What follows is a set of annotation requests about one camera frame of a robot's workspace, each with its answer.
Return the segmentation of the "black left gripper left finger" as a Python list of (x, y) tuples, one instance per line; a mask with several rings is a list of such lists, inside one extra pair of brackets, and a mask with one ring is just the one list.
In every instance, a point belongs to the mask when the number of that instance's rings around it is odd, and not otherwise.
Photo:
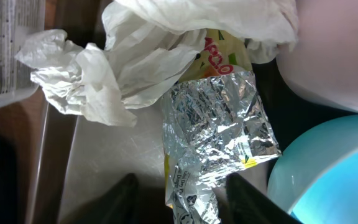
[(172, 209), (165, 205), (162, 188), (141, 185), (127, 174), (104, 195), (72, 211), (61, 223), (68, 224), (173, 224)]

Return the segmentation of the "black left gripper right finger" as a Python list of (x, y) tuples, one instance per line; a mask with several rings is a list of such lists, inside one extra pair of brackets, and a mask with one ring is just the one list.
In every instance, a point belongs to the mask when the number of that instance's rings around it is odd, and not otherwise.
[(238, 173), (226, 177), (225, 189), (226, 201), (218, 203), (223, 223), (301, 224)]

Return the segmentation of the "foil snack wrapper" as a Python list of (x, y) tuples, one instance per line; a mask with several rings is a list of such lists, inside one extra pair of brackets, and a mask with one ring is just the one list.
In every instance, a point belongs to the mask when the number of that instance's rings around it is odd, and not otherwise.
[(280, 156), (243, 41), (206, 32), (204, 49), (161, 99), (165, 200), (175, 223), (219, 223), (226, 176)]

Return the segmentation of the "white tissue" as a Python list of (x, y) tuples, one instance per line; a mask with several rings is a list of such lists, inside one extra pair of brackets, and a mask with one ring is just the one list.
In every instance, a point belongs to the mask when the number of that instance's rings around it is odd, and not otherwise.
[(173, 86), (203, 50), (208, 29), (248, 40), (254, 63), (298, 40), (295, 0), (121, 0), (104, 9), (102, 22), (103, 49), (80, 47), (53, 29), (28, 37), (16, 59), (59, 112), (109, 126), (135, 126), (132, 110)]

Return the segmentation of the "white paper cup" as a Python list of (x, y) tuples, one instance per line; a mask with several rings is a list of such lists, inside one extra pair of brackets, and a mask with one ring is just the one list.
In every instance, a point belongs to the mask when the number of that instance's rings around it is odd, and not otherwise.
[(358, 0), (301, 0), (292, 51), (277, 65), (285, 83), (313, 103), (358, 113)]

